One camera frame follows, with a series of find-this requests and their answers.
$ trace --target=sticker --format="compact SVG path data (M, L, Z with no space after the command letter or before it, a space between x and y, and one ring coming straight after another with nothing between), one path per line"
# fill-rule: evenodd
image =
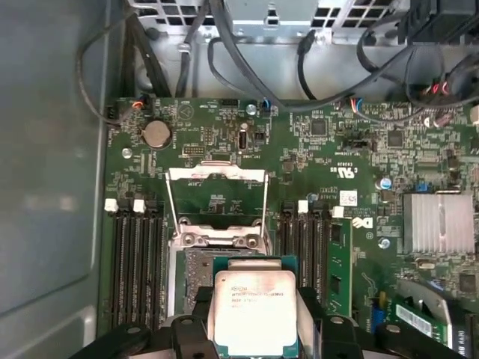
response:
M357 191L339 191L339 205L345 207L358 206Z
M421 333L426 334L428 337L433 337L433 326L420 316L416 316L413 312L401 307L398 304L396 305L396 315L407 324L418 329Z

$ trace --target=black connector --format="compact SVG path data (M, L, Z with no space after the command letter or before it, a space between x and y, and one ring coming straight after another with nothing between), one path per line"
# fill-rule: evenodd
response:
M478 18L478 0L411 0L398 26L398 43L459 43Z
M304 55L311 50L314 40L316 39L316 30L311 30L308 34L301 39L298 45L297 55Z

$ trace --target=microchip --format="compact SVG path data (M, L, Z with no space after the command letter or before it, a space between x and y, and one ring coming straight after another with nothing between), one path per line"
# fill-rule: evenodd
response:
M464 293L476 293L475 274L460 273L459 274L459 290Z
M290 183L293 181L293 175L291 173L283 174L283 183Z
M329 285L331 286L331 290L334 293L339 294L339 286L341 285L341 279L339 279L335 275L332 275L331 280L329 282L330 282Z
M388 131L388 147L402 147L403 133L401 131Z
M312 136L326 136L328 134L326 120L312 120L311 121L311 135Z
M471 153L473 155L477 155L479 153L479 137L478 136L471 138L470 147L471 147Z
M293 161L284 161L283 162L283 171L284 172L293 172L294 162Z
M266 138L266 134L264 132L256 132L254 134L254 140L255 141L264 141L264 139Z
M341 243L341 226L339 224L331 226L331 242Z

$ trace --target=heatsink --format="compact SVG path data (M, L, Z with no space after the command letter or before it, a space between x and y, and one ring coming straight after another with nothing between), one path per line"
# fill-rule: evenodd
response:
M405 194L403 199L406 252L475 251L470 194Z

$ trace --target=white label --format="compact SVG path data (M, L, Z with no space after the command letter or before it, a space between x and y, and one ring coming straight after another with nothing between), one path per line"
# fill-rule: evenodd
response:
M414 313L400 305L396 305L396 315L407 324L418 329L421 333L426 334L428 337L433 337L433 326L420 316L416 316Z
M339 205L345 207L358 206L357 191L339 191Z
M373 228L373 219L371 217L355 217L353 218L352 224L354 228L367 228L370 230Z

